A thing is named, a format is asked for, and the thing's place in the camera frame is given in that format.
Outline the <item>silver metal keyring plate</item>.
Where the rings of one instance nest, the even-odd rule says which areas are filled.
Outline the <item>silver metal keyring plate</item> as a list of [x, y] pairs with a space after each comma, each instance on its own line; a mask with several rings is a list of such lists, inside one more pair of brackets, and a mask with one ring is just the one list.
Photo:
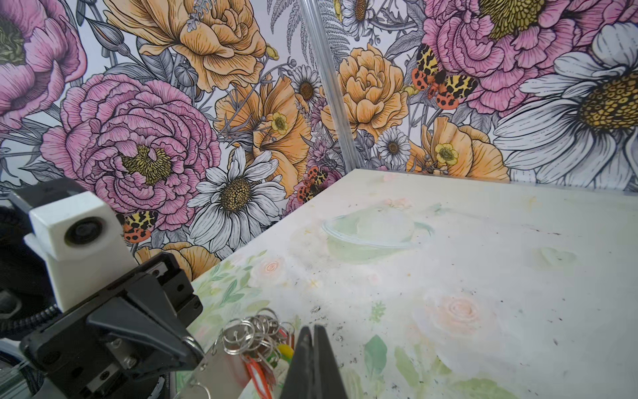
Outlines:
[[269, 308], [229, 321], [175, 396], [240, 398], [250, 380], [240, 356], [258, 349], [261, 342], [286, 343], [295, 350], [296, 326], [283, 321]]

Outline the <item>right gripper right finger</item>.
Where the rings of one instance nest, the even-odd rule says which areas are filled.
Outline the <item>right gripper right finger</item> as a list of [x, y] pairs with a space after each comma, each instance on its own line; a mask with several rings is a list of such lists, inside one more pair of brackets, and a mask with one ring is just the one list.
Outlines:
[[330, 339], [322, 325], [315, 325], [312, 337], [312, 397], [315, 399], [347, 399]]

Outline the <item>yellow tagged key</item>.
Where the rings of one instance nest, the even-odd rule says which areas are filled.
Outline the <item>yellow tagged key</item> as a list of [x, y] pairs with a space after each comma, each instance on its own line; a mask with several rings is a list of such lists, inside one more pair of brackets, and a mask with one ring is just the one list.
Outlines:
[[285, 344], [285, 343], [281, 343], [277, 346], [277, 350], [281, 355], [281, 359], [283, 359], [285, 362], [292, 362], [292, 359], [294, 357], [294, 349]]

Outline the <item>coloured tagged keys bunch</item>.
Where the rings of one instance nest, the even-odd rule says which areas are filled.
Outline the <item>coloured tagged keys bunch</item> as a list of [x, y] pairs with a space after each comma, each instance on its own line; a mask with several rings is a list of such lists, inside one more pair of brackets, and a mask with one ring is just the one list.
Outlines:
[[261, 342], [258, 349], [240, 356], [250, 378], [240, 398], [280, 398], [291, 363], [281, 359], [279, 344]]

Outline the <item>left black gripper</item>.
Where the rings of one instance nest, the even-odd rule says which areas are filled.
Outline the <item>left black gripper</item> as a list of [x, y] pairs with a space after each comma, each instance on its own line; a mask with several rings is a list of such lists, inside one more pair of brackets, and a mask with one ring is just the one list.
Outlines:
[[188, 332], [202, 313], [184, 269], [162, 252], [20, 343], [63, 398], [168, 398], [169, 376], [204, 352]]

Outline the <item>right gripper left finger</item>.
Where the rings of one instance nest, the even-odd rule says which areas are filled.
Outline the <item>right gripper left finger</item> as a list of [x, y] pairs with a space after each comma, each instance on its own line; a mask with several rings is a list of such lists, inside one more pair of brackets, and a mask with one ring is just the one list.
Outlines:
[[297, 339], [281, 399], [314, 398], [314, 349], [310, 327], [303, 327]]

